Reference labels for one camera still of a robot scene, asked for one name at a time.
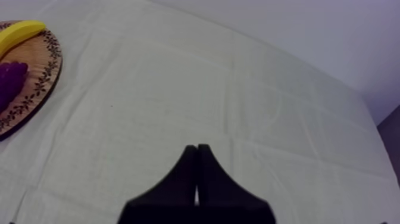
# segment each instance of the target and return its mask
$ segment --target yellow banana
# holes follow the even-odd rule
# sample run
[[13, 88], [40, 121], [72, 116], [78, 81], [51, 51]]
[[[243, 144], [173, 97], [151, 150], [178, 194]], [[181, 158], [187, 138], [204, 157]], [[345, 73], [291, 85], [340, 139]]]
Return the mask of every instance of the yellow banana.
[[0, 32], [0, 59], [19, 43], [37, 35], [46, 28], [41, 21], [21, 21]]

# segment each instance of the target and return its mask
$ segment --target white wall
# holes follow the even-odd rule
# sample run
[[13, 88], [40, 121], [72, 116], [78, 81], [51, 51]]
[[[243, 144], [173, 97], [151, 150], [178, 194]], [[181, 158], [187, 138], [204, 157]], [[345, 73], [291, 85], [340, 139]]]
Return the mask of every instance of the white wall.
[[375, 123], [400, 104], [397, 0], [154, 0], [268, 42], [343, 81]]

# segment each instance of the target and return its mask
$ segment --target plastic banana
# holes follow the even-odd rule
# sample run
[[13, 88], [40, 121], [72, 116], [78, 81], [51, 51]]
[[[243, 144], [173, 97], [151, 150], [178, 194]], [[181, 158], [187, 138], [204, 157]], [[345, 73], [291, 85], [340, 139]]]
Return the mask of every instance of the plastic banana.
[[14, 46], [34, 37], [46, 28], [41, 21], [21, 21], [0, 32], [0, 59]]

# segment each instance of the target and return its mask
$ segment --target wrinkled fabric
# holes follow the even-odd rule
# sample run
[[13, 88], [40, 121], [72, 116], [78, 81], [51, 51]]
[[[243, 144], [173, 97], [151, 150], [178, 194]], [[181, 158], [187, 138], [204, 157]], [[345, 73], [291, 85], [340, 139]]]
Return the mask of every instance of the wrinkled fabric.
[[40, 112], [0, 142], [0, 222], [115, 223], [185, 145], [210, 144], [278, 223], [398, 223], [360, 96], [273, 46], [141, 0], [4, 0], [64, 57]]

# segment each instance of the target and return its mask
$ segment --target grapes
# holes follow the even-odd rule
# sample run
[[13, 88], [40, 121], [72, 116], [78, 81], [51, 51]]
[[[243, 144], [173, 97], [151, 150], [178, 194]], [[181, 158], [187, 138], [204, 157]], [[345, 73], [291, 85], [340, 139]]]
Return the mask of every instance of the grapes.
[[27, 70], [26, 63], [0, 64], [0, 113], [7, 109], [10, 102], [21, 92]]

